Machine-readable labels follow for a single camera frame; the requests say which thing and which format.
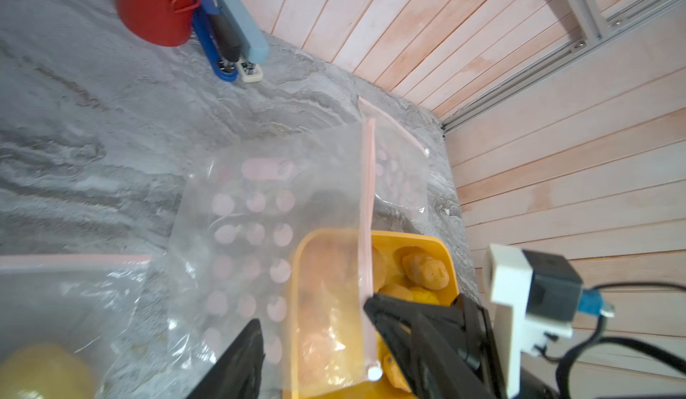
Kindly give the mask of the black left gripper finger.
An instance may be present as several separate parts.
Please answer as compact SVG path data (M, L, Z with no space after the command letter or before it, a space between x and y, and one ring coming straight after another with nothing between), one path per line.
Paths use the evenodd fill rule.
M257 399L264 366L264 337L258 319L248 322L187 399Z

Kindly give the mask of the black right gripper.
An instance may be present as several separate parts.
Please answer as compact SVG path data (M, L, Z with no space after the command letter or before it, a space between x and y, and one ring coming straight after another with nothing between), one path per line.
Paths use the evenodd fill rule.
M441 306L375 294L364 311L416 397L507 398L491 315L468 296ZM559 397L528 370L520 370L516 398Z

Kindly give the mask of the clear zipper bag pink zip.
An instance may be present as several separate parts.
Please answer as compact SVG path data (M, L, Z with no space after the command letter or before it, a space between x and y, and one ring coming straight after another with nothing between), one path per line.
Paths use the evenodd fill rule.
M132 255L2 257L1 363L26 346L59 345L87 363L97 397L121 354L117 342L150 262Z

